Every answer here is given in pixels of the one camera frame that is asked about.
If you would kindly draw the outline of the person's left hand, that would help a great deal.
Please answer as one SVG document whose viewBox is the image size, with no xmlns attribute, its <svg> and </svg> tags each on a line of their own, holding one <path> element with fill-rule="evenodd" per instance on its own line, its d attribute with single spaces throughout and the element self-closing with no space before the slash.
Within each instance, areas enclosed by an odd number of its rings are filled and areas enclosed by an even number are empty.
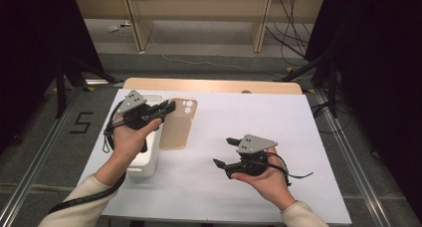
<svg viewBox="0 0 422 227">
<path fill-rule="evenodd" d="M 116 127 L 113 131 L 113 156 L 119 160 L 131 163 L 143 148 L 149 134 L 156 131 L 161 125 L 161 119 L 156 118 L 147 126 L 135 130 L 125 125 Z"/>
</svg>

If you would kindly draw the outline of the beige phone case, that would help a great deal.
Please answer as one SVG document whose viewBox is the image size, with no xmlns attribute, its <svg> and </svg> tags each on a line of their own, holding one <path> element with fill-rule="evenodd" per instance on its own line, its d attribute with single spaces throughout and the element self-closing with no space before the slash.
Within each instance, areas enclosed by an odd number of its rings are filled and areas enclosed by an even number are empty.
<svg viewBox="0 0 422 227">
<path fill-rule="evenodd" d="M 182 149 L 186 146 L 198 102 L 186 97 L 173 97 L 169 102 L 175 109 L 165 118 L 159 147 L 163 150 Z"/>
</svg>

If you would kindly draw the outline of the light wooden table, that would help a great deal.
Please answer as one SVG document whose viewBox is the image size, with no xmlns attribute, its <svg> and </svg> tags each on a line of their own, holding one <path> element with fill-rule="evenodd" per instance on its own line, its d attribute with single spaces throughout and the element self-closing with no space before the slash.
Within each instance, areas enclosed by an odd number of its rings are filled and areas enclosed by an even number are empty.
<svg viewBox="0 0 422 227">
<path fill-rule="evenodd" d="M 129 78 L 123 87 L 128 90 L 158 90 L 180 92 L 214 92 L 301 95 L 302 89 L 296 83 L 275 83 L 256 81 L 187 80 Z"/>
</svg>

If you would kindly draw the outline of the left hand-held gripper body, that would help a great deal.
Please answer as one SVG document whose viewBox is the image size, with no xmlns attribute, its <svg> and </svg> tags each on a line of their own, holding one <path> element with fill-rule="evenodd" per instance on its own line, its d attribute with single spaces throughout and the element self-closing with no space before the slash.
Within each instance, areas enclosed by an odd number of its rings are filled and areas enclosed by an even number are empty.
<svg viewBox="0 0 422 227">
<path fill-rule="evenodd" d="M 163 109 L 160 105 L 150 106 L 147 98 L 135 90 L 125 96 L 117 106 L 116 113 L 120 114 L 120 117 L 112 122 L 113 127 L 126 125 L 131 129 L 141 129 L 157 118 L 163 120 Z"/>
</svg>

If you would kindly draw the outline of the dark curtain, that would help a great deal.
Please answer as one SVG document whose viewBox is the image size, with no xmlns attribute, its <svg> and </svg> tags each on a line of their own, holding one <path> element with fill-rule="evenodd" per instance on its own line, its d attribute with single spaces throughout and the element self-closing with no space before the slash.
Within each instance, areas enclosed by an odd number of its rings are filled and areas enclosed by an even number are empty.
<svg viewBox="0 0 422 227">
<path fill-rule="evenodd" d="M 336 48 L 342 89 L 422 222 L 422 0 L 323 0 L 308 60 L 353 8 Z"/>
<path fill-rule="evenodd" d="M 77 86 L 104 70 L 76 0 L 0 0 L 0 152 L 58 69 Z"/>
</svg>

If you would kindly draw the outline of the light wooden shelf unit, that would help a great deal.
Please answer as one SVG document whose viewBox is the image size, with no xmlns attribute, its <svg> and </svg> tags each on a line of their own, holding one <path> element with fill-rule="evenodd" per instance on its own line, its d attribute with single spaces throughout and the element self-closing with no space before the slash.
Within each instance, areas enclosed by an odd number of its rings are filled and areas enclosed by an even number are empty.
<svg viewBox="0 0 422 227">
<path fill-rule="evenodd" d="M 267 23 L 313 24 L 322 0 L 76 0 L 85 19 L 127 20 L 135 47 L 146 49 L 157 20 L 247 22 L 259 53 Z"/>
</svg>

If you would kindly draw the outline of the aluminium floor rail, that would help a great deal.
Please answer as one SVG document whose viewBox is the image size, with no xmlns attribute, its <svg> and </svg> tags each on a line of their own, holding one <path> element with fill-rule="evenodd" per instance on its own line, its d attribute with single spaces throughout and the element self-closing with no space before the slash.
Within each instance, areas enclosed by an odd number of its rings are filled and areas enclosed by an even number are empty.
<svg viewBox="0 0 422 227">
<path fill-rule="evenodd" d="M 69 96 L 66 98 L 65 109 L 62 114 L 55 119 L 47 136 L 39 147 L 34 159 L 29 165 L 27 171 L 17 184 L 14 192 L 10 196 L 5 207 L 0 214 L 0 227 L 11 227 L 16 216 L 18 215 L 24 201 L 26 200 L 32 184 L 37 179 L 52 147 L 61 133 L 64 124 L 66 123 L 69 113 L 74 106 L 75 101 L 81 94 L 81 88 L 74 88 Z"/>
<path fill-rule="evenodd" d="M 388 219 L 385 209 L 381 204 L 380 199 L 377 197 L 372 185 L 370 184 L 366 174 L 363 171 L 358 159 L 352 150 L 352 147 L 340 126 L 337 118 L 334 118 L 328 108 L 323 109 L 323 115 L 327 120 L 330 131 L 339 146 L 341 153 L 343 154 L 347 166 L 353 176 L 354 182 L 359 189 L 363 201 L 365 202 L 366 208 L 368 209 L 374 224 L 377 227 L 392 227 L 390 220 Z"/>
</svg>

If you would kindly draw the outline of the white table cover sheet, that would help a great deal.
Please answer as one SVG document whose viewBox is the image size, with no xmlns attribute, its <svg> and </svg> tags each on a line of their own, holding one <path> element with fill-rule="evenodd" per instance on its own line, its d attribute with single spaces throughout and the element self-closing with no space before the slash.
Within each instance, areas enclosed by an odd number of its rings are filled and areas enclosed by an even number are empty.
<svg viewBox="0 0 422 227">
<path fill-rule="evenodd" d="M 147 178 L 129 177 L 104 214 L 154 221 L 278 224 L 280 211 L 250 185 L 231 180 L 213 159 L 239 155 L 226 138 L 252 134 L 278 143 L 291 192 L 325 222 L 351 220 L 303 95 L 193 92 L 198 102 L 186 146 L 162 150 Z"/>
</svg>

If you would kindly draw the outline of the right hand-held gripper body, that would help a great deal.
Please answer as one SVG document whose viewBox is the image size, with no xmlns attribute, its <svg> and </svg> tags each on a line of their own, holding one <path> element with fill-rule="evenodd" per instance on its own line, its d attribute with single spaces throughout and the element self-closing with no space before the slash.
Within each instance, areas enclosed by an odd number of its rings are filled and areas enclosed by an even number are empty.
<svg viewBox="0 0 422 227">
<path fill-rule="evenodd" d="M 235 172 L 246 173 L 251 176 L 261 175 L 269 166 L 267 150 L 278 143 L 267 138 L 245 134 L 236 147 L 240 161 L 232 163 L 231 168 L 225 170 L 228 177 Z"/>
</svg>

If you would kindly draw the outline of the white plastic storage box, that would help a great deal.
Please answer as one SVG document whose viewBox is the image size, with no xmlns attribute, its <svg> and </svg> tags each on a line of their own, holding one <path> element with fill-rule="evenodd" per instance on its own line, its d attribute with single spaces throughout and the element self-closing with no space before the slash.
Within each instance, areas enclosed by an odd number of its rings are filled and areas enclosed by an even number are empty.
<svg viewBox="0 0 422 227">
<path fill-rule="evenodd" d="M 128 95 L 128 102 L 124 105 L 125 108 L 133 108 L 138 103 L 146 100 L 146 104 L 153 106 L 159 105 L 163 102 L 163 96 L 159 94 L 139 94 L 136 91 L 131 91 Z M 147 150 L 140 152 L 132 161 L 127 174 L 132 177 L 150 177 L 154 174 L 156 162 L 159 154 L 159 143 L 161 139 L 161 129 L 153 131 L 146 138 Z"/>
</svg>

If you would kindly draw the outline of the person's right hand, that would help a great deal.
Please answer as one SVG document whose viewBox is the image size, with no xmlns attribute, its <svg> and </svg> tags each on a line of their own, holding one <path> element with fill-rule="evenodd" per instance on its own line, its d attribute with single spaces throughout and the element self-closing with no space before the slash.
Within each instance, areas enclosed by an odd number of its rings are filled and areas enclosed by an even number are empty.
<svg viewBox="0 0 422 227">
<path fill-rule="evenodd" d="M 250 184 L 264 199 L 272 202 L 281 211 L 284 211 L 297 202 L 288 189 L 284 173 L 276 168 L 268 167 L 267 170 L 259 176 L 235 172 L 231 177 Z"/>
</svg>

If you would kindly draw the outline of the black metal stand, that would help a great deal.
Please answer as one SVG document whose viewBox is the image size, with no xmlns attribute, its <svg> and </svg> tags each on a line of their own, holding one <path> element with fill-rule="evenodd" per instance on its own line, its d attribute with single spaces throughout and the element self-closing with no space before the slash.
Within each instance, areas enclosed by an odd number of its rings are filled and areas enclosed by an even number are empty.
<svg viewBox="0 0 422 227">
<path fill-rule="evenodd" d="M 104 71 L 101 62 L 98 62 L 97 65 L 91 65 L 76 56 L 61 56 L 56 62 L 56 88 L 58 98 L 56 118 L 61 117 L 67 108 L 65 79 L 68 79 L 73 87 L 83 88 L 85 90 L 88 88 L 88 82 L 83 77 L 82 72 L 93 73 L 111 84 L 123 83 L 122 79 L 117 79 L 108 75 Z"/>
<path fill-rule="evenodd" d="M 285 77 L 278 79 L 278 82 L 287 83 L 295 78 L 305 74 L 306 72 L 315 69 L 312 76 L 311 83 L 314 88 L 321 88 L 323 84 L 328 84 L 328 98 L 324 103 L 334 118 L 337 118 L 335 110 L 335 93 L 337 82 L 337 71 L 333 61 L 333 52 L 325 51 L 319 57 L 310 61 L 308 64 L 299 68 L 297 71 L 288 74 Z"/>
</svg>

